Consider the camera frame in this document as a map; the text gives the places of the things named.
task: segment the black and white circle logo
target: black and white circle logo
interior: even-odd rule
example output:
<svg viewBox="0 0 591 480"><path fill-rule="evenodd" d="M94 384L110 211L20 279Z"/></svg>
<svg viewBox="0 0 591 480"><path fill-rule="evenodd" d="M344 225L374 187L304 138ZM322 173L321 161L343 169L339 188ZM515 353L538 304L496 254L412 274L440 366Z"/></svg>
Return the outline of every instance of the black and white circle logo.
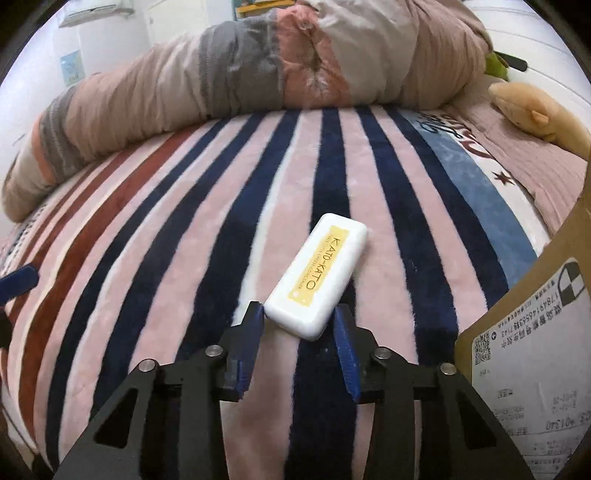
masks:
<svg viewBox="0 0 591 480"><path fill-rule="evenodd" d="M558 292L562 305L573 303L585 289L585 283L577 262L568 262L558 278Z"/></svg>

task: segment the blue stripe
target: blue stripe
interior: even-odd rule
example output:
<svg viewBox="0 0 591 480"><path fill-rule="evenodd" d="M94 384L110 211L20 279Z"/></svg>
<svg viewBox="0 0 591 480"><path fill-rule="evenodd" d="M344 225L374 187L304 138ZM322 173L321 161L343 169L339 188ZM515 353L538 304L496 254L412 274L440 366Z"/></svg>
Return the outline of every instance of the blue stripe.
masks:
<svg viewBox="0 0 591 480"><path fill-rule="evenodd" d="M325 213L350 217L339 112L325 109L310 230ZM342 300L355 312L350 283ZM315 342L300 341L293 385L293 418L285 480L351 479L357 408L347 392L332 322Z"/></svg>
<svg viewBox="0 0 591 480"><path fill-rule="evenodd" d="M478 278L478 282L480 282L480 287L486 298L486 305L488 308L491 308L507 293L509 287L505 278L505 272L499 263L495 249L492 248L491 242L486 236L486 232L483 230L478 217L472 208L470 208L470 205L468 205L456 185L451 181L437 155L435 155L435 152L419 131L400 115L397 109L389 107L387 108L387 112L421 158L425 170L427 170L433 185L439 192L441 200L456 227L457 233L464 247L466 247L468 257L476 273L476 278Z"/></svg>
<svg viewBox="0 0 591 480"><path fill-rule="evenodd" d="M419 363L437 365L452 361L458 333L457 316L431 230L414 189L378 121L369 108L356 110L374 152L404 263L413 304Z"/></svg>
<svg viewBox="0 0 591 480"><path fill-rule="evenodd" d="M187 359L200 348L216 343L232 323L256 227L273 178L290 146L299 114L294 110L285 113L220 228L195 295L193 315L177 360Z"/></svg>
<svg viewBox="0 0 591 480"><path fill-rule="evenodd" d="M135 346L145 326L158 286L162 282L162 278L177 251L178 244L191 225L199 206L232 164L240 150L250 140L262 119L263 115L261 114L248 118L238 134L174 208L154 238L135 273L109 338L99 378L96 382L90 412L91 418L127 376Z"/></svg>
<svg viewBox="0 0 591 480"><path fill-rule="evenodd" d="M131 215L127 222L125 222L119 233L117 233L80 295L80 299L72 314L72 319L68 324L64 338L61 342L60 351L56 359L55 370L51 378L47 402L47 457L54 469L59 465L58 445L68 377L70 375L70 370L72 369L76 349L78 348L80 339L86 330L88 319L96 307L96 301L103 282L111 270L113 263L119 258L121 252L127 245L127 242L148 216L150 211L152 211L152 208L170 190L178 178L193 164L203 150L205 150L205 148L216 138L220 130L227 123L228 120L221 120L215 123L211 129L199 139L184 158L166 175L166 177L164 177L156 188L150 192L138 209Z"/></svg>
<svg viewBox="0 0 591 480"><path fill-rule="evenodd" d="M537 258L511 208L471 156L453 138L445 133L422 128L418 113L401 111L400 114L412 123L437 153L447 175L478 217L501 263L508 288L511 288L530 270Z"/></svg>

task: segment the plush toy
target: plush toy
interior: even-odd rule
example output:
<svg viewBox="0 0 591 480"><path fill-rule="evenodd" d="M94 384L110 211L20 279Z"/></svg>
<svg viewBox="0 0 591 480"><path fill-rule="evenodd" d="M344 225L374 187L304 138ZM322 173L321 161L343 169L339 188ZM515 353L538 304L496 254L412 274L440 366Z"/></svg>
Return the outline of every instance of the plush toy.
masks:
<svg viewBox="0 0 591 480"><path fill-rule="evenodd" d="M499 82L488 89L493 103L523 131L589 161L591 134L550 95L527 83Z"/></svg>
<svg viewBox="0 0 591 480"><path fill-rule="evenodd" d="M509 65L507 64L504 58L497 55L495 51L491 51L485 57L485 60L486 70L484 71L484 73L502 79L506 82L509 81L509 77L507 76L509 72Z"/></svg>

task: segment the star pattern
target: star pattern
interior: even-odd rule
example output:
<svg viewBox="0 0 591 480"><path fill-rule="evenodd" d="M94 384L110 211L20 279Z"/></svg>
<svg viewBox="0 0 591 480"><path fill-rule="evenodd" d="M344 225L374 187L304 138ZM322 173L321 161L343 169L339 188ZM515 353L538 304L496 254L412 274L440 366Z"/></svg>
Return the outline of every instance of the star pattern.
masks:
<svg viewBox="0 0 591 480"><path fill-rule="evenodd" d="M504 171L502 171L501 173L495 173L495 180L503 182L503 185L507 185L508 183L510 183L511 185L515 185L511 177L507 176L507 174Z"/></svg>

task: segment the rolled comforter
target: rolled comforter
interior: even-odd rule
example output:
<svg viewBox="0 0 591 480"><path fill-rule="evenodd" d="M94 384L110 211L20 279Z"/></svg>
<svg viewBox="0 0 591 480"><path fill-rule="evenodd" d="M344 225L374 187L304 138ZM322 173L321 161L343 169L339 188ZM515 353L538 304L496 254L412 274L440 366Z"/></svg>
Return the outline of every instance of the rolled comforter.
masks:
<svg viewBox="0 0 591 480"><path fill-rule="evenodd" d="M491 42L460 0L308 0L155 46L40 116L2 188L24 220L85 165L209 118L396 102L436 108L485 68Z"/></svg>

